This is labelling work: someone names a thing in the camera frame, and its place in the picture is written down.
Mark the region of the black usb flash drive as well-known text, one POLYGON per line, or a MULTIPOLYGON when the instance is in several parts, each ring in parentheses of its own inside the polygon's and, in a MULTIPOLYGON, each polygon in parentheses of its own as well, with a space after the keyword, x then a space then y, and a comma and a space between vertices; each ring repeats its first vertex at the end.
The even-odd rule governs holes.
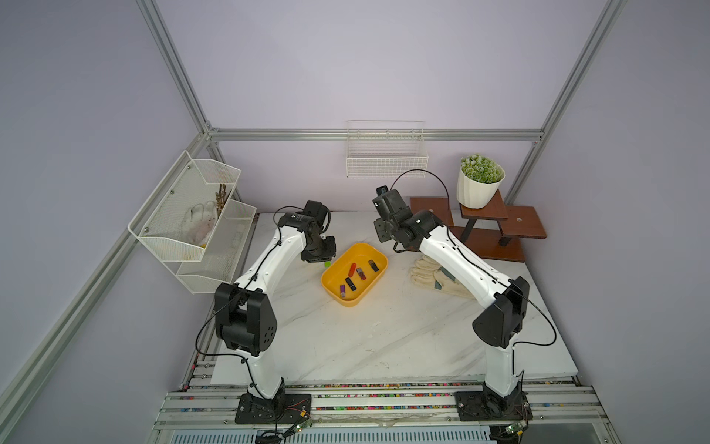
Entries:
POLYGON ((354 285, 353 281, 349 277, 347 279, 345 279, 345 281, 346 281, 347 285, 349 286, 349 288, 351 289, 351 291, 356 292, 357 287, 354 285))

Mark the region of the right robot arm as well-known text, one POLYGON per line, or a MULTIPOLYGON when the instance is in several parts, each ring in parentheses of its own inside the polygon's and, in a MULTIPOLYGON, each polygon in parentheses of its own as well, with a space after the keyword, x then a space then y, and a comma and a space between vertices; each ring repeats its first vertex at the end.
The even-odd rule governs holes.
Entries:
POLYGON ((378 188, 373 204, 380 242, 392 240, 407 252, 423 254, 409 271, 414 285, 475 299, 484 308, 473 320, 475 334, 486 344, 484 387, 500 398, 512 394, 520 379, 513 369, 511 342, 526 315, 529 283, 486 264, 432 212, 412 212, 398 191, 378 188))

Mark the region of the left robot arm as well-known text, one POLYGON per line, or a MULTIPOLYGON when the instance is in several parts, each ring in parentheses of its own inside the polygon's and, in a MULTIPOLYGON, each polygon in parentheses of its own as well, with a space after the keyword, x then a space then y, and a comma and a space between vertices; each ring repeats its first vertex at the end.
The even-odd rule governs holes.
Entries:
POLYGON ((222 283, 214 293, 214 330, 227 348, 218 357, 234 357, 247 367, 249 394, 273 401, 283 391, 268 349, 277 335, 278 321, 269 297, 291 263, 326 263, 337 252, 336 240, 325 235, 330 210, 307 201, 304 207, 288 205, 275 222, 275 231, 255 262, 232 283, 222 283))

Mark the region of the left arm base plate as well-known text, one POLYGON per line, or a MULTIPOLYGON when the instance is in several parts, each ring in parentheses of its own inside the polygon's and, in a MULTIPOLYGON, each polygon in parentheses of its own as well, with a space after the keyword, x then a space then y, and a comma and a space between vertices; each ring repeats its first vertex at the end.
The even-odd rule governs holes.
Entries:
POLYGON ((281 394, 266 400, 245 393, 240 396, 236 425, 291 425, 308 419, 312 408, 309 394, 281 394))

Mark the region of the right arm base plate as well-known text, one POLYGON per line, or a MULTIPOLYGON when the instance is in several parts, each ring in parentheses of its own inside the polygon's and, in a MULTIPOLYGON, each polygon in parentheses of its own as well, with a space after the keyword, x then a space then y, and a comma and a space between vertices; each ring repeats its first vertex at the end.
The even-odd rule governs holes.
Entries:
POLYGON ((454 399, 462 422, 515 422, 533 418, 527 393, 521 385, 507 396, 500 396, 488 386, 483 386, 480 391, 455 392, 454 399))

